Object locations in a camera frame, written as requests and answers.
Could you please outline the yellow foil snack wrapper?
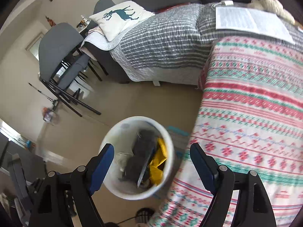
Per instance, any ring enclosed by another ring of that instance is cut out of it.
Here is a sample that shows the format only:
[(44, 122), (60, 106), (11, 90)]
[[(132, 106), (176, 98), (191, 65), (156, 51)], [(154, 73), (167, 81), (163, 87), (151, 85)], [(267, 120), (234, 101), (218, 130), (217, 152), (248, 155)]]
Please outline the yellow foil snack wrapper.
[(156, 186), (159, 185), (163, 177), (163, 168), (167, 160), (167, 149), (162, 138), (157, 139), (157, 149), (149, 164), (149, 180)]

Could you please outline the white trash bin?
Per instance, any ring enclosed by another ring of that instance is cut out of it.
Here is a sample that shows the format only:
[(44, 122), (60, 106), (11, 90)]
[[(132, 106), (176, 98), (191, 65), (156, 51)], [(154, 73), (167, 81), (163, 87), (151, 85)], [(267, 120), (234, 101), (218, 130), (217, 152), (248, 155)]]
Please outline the white trash bin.
[[(131, 148), (140, 129), (152, 130), (156, 132), (159, 137), (162, 137), (168, 155), (164, 165), (161, 183), (158, 185), (153, 185), (149, 189), (140, 189), (130, 182), (122, 182), (122, 171), (120, 170), (120, 165), (118, 165), (118, 158), (120, 157), (119, 154), (132, 153)], [(144, 116), (133, 116), (126, 118), (115, 124), (108, 131), (100, 145), (100, 149), (103, 149), (106, 144), (113, 145), (115, 155), (103, 183), (105, 184), (106, 188), (115, 196), (132, 201), (143, 200), (151, 197), (153, 194), (156, 194), (168, 182), (175, 162), (175, 149), (170, 134), (166, 128), (157, 121)]]

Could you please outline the striped black white slipper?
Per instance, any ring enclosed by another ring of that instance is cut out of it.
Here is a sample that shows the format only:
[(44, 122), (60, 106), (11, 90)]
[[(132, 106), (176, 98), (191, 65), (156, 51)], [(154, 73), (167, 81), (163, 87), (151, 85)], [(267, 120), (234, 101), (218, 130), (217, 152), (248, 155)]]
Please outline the striped black white slipper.
[(147, 224), (155, 211), (152, 208), (141, 208), (136, 212), (136, 224)]

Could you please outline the patterned red green tablecloth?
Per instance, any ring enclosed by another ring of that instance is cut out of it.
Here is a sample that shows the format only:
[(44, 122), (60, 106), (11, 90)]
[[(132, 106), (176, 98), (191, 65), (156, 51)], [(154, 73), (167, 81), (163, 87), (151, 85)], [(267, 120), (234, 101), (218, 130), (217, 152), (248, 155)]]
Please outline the patterned red green tablecloth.
[(251, 37), (215, 41), (190, 143), (232, 171), (255, 170), (278, 226), (302, 207), (302, 51)]

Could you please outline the grey chair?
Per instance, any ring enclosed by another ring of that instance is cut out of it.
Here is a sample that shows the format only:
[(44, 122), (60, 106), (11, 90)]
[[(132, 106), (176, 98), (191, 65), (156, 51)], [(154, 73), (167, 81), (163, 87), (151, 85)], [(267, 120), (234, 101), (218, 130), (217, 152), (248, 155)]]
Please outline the grey chair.
[(99, 81), (101, 77), (90, 63), (90, 57), (80, 51), (84, 38), (68, 23), (53, 26), (41, 39), (38, 56), (41, 83), (78, 116), (81, 114), (71, 106), (79, 104), (94, 114), (101, 112), (79, 100), (79, 91), (68, 93), (68, 88), (79, 74), (87, 69), (94, 73)]
[(97, 14), (101, 11), (111, 8), (114, 5), (115, 3), (112, 0), (98, 0), (94, 7), (94, 14)]

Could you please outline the grey striped quilt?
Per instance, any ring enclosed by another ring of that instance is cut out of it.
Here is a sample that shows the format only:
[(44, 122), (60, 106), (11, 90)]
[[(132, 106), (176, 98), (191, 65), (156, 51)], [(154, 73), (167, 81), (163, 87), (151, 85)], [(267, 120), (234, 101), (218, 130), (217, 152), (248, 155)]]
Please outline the grey striped quilt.
[(158, 13), (121, 32), (112, 42), (98, 32), (88, 35), (81, 51), (98, 61), (120, 84), (160, 81), (196, 85), (217, 40), (226, 36), (265, 40), (280, 52), (302, 60), (302, 33), (285, 24), (294, 42), (265, 35), (218, 30), (213, 4), (189, 4)]

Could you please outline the white deer print pillow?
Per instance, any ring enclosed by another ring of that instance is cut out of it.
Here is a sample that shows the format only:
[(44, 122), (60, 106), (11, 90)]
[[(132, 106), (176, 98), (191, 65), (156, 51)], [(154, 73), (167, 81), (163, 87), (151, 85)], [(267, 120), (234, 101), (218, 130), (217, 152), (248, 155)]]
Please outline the white deer print pillow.
[(109, 42), (122, 31), (154, 16), (133, 1), (126, 1), (91, 15), (89, 18), (98, 24)]

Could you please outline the white paper sheet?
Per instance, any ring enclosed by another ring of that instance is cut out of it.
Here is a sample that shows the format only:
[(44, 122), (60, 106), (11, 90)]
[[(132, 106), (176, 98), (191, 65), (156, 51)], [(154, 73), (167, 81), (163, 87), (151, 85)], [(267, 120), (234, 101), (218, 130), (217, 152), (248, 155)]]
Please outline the white paper sheet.
[(280, 18), (269, 12), (242, 7), (216, 7), (216, 29), (229, 29), (265, 35), (294, 44)]

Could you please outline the white plush toy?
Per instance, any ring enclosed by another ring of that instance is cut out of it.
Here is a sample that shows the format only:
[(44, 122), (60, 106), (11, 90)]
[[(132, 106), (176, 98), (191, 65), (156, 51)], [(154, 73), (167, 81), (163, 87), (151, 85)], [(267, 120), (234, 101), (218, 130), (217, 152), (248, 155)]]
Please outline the white plush toy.
[(247, 8), (276, 14), (277, 16), (286, 20), (288, 23), (295, 25), (294, 17), (289, 11), (284, 9), (279, 0), (251, 0), (251, 2), (247, 4)]

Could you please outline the white charger adapter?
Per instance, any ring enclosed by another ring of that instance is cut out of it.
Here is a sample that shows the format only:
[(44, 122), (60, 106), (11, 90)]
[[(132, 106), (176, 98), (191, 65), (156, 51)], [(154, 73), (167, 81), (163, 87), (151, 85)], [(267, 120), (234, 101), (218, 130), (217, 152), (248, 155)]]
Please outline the white charger adapter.
[(224, 6), (233, 6), (234, 2), (232, 0), (222, 0), (220, 3)]

